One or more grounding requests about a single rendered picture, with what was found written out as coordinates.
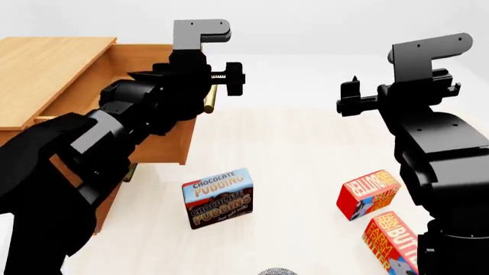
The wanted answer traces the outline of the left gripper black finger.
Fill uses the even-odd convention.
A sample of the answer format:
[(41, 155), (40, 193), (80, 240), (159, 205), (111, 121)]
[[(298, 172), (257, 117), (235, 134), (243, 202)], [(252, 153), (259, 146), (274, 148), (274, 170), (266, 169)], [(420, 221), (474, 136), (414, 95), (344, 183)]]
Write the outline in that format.
[(226, 89), (229, 96), (243, 95), (245, 74), (241, 63), (226, 63), (225, 68)]
[(162, 84), (165, 81), (164, 73), (157, 70), (137, 71), (127, 73), (127, 75), (138, 82)]

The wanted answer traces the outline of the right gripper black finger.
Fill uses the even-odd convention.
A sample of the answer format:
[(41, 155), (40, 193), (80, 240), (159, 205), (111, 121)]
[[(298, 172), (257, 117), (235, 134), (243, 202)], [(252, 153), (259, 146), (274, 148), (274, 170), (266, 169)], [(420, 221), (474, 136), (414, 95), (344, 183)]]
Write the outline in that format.
[(461, 83), (453, 82), (453, 77), (447, 69), (441, 68), (432, 71), (432, 86), (440, 95), (458, 95)]
[(378, 95), (362, 96), (360, 86), (357, 76), (340, 85), (340, 99), (336, 102), (336, 111), (342, 117), (357, 116), (362, 112), (379, 109)]

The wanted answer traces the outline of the open wooden drawer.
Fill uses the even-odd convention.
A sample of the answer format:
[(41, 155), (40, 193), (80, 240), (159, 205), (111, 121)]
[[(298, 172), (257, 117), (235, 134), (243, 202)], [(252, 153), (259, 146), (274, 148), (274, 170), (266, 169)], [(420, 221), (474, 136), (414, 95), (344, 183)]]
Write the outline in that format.
[[(39, 116), (41, 123), (68, 112), (86, 114), (99, 107), (99, 93), (127, 73), (150, 70), (154, 63), (166, 63), (171, 46), (163, 44), (114, 44), (62, 91)], [(165, 136), (151, 135), (130, 156), (133, 163), (186, 164), (196, 119), (180, 121)]]

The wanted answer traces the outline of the wooden cabinet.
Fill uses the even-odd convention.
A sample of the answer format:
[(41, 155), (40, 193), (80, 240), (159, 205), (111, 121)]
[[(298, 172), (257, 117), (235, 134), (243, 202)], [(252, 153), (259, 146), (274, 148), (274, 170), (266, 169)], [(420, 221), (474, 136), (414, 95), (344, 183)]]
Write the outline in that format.
[(6, 37), (0, 40), (0, 146), (22, 130), (99, 107), (113, 77), (114, 37)]

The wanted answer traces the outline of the grey patterned bowl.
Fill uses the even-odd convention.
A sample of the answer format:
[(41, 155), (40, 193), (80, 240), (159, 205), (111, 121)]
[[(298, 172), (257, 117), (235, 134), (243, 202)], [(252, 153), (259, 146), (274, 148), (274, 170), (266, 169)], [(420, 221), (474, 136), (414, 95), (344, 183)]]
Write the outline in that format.
[(292, 270), (283, 267), (271, 267), (261, 271), (258, 275), (298, 275)]

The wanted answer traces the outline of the red butter box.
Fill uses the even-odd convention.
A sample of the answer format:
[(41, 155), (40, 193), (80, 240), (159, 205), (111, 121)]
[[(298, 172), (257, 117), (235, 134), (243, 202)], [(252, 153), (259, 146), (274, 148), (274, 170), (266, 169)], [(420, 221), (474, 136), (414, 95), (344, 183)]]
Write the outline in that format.
[(349, 221), (391, 204), (401, 184), (386, 170), (378, 170), (344, 183), (336, 205)]
[(418, 237), (393, 211), (373, 217), (363, 242), (390, 275), (419, 275)]

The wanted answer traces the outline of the chocolate pudding box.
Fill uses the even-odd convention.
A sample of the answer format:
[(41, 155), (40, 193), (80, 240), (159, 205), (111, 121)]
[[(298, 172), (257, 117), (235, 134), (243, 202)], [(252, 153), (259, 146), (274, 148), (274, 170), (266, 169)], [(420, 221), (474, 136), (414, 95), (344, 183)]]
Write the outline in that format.
[(246, 168), (184, 183), (182, 194), (193, 230), (253, 212), (254, 183)]

